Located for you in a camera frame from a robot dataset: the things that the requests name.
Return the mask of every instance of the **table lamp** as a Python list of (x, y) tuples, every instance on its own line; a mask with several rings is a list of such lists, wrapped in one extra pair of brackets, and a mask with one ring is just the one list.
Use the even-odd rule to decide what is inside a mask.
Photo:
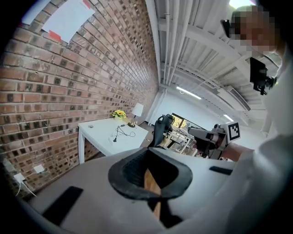
[(136, 116), (141, 116), (142, 114), (142, 109), (143, 109), (143, 105), (140, 104), (140, 103), (136, 103), (136, 105), (134, 106), (133, 110), (132, 110), (132, 114), (134, 114), (134, 117), (133, 117), (133, 120), (132, 122), (129, 122), (128, 123), (128, 126), (129, 127), (132, 127), (134, 128), (135, 127), (135, 124), (134, 124), (134, 119), (136, 118)]

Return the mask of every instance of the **ceiling light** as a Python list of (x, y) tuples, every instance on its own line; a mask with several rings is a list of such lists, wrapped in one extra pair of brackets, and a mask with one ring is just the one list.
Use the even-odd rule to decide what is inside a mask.
[(250, 0), (230, 0), (229, 4), (235, 9), (244, 5), (255, 5), (253, 1)]
[(195, 94), (190, 93), (189, 91), (184, 90), (184, 89), (182, 89), (182, 88), (180, 88), (180, 87), (177, 87), (177, 89), (178, 89), (178, 90), (181, 90), (182, 92), (187, 93), (187, 94), (189, 94), (189, 95), (191, 95), (191, 96), (193, 96), (193, 97), (196, 97), (196, 98), (199, 99), (199, 100), (201, 99), (201, 97), (196, 96)]
[(228, 115), (224, 115), (228, 120), (230, 120), (231, 122), (234, 122), (233, 119), (231, 119)]

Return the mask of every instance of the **power outlet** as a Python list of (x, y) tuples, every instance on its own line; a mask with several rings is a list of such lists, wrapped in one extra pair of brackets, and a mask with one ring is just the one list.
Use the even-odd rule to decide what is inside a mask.
[(18, 183), (22, 183), (22, 181), (25, 179), (24, 176), (21, 173), (18, 173), (16, 175), (14, 175), (14, 179), (16, 179), (16, 181)]
[(41, 173), (45, 170), (43, 168), (42, 164), (35, 166), (34, 169), (35, 169), (36, 173)]

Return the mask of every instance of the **air vent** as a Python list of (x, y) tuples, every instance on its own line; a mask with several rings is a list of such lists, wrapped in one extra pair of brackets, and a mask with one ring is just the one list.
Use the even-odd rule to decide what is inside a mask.
[(250, 111), (251, 108), (244, 98), (232, 87), (226, 86), (218, 90), (218, 96), (224, 99), (231, 107), (237, 111)]

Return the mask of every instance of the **window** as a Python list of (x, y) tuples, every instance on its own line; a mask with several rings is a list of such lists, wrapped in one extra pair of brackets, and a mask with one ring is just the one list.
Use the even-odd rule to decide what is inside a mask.
[(203, 129), (205, 130), (204, 128), (196, 125), (195, 123), (187, 120), (187, 119), (184, 119), (183, 117), (179, 116), (179, 115), (176, 115), (174, 113), (172, 113), (172, 116), (175, 118), (175, 121), (172, 125), (174, 125), (175, 127), (178, 127), (178, 128), (182, 128), (182, 129), (185, 129), (187, 131), (188, 128), (190, 127), (194, 127), (194, 128), (198, 128), (198, 129)]

